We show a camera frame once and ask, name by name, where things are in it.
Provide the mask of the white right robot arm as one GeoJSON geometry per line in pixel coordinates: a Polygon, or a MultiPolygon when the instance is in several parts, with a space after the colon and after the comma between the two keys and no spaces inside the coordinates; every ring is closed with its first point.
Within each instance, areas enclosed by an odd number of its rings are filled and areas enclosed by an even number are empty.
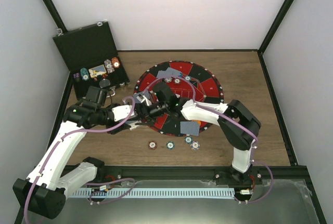
{"type": "Polygon", "coordinates": [[[258,141],[261,123],[241,102],[199,102],[195,99],[195,92],[190,98],[178,97],[168,84],[159,79],[155,79],[148,87],[153,89],[158,101],[150,103],[143,91],[134,95],[134,109],[140,120],[154,122],[167,113],[175,122],[193,124],[195,130],[199,129],[199,122],[219,126],[234,149],[229,176],[238,184],[249,179],[254,162],[252,150],[258,141]]]}

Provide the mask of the blue backed playing card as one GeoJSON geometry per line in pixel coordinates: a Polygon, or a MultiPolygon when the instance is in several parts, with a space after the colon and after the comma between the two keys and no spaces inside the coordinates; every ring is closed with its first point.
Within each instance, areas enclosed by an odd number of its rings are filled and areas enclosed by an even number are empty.
{"type": "Polygon", "coordinates": [[[180,133],[184,135],[198,136],[200,132],[200,125],[195,121],[181,121],[180,133]]]}
{"type": "Polygon", "coordinates": [[[158,71],[156,78],[170,78],[171,76],[171,71],[158,71]]]}
{"type": "Polygon", "coordinates": [[[181,71],[169,67],[166,69],[166,73],[167,73],[167,75],[175,75],[175,76],[180,77],[179,74],[181,73],[181,71]]]}
{"type": "Polygon", "coordinates": [[[140,91],[133,94],[135,103],[143,103],[144,101],[150,101],[150,94],[148,91],[140,91]]]}

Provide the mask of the blue backed card deck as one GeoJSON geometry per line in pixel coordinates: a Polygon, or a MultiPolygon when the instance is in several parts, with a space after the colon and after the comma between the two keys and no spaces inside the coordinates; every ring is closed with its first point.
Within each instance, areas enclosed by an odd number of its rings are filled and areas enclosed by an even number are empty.
{"type": "Polygon", "coordinates": [[[141,121],[126,121],[126,125],[129,126],[129,130],[134,130],[140,126],[141,121]]]}

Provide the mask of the blue purple chip stack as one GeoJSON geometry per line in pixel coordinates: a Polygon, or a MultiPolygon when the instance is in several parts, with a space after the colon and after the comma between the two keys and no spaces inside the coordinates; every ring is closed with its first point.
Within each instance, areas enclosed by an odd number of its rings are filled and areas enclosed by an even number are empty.
{"type": "Polygon", "coordinates": [[[200,143],[197,141],[193,141],[190,145],[192,150],[198,150],[200,148],[200,143]]]}

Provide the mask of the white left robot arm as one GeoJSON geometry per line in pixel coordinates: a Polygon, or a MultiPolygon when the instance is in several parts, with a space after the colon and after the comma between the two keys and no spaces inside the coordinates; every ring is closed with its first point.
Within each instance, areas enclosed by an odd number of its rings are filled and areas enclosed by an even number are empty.
{"type": "Polygon", "coordinates": [[[121,129],[135,116],[135,99],[123,98],[123,104],[105,107],[107,91],[90,87],[87,95],[66,109],[59,131],[38,165],[26,179],[13,185],[15,196],[29,223],[28,212],[48,219],[56,218],[66,199],[83,185],[99,185],[106,179],[103,161],[87,157],[74,170],[63,170],[78,144],[87,133],[107,133],[121,129]]]}

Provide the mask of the brown chip stack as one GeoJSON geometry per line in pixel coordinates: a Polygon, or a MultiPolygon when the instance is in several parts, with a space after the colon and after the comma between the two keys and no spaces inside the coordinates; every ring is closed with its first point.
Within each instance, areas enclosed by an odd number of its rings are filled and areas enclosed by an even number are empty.
{"type": "Polygon", "coordinates": [[[151,149],[151,150],[155,150],[157,148],[157,143],[155,141],[151,141],[148,144],[148,148],[151,149]]]}

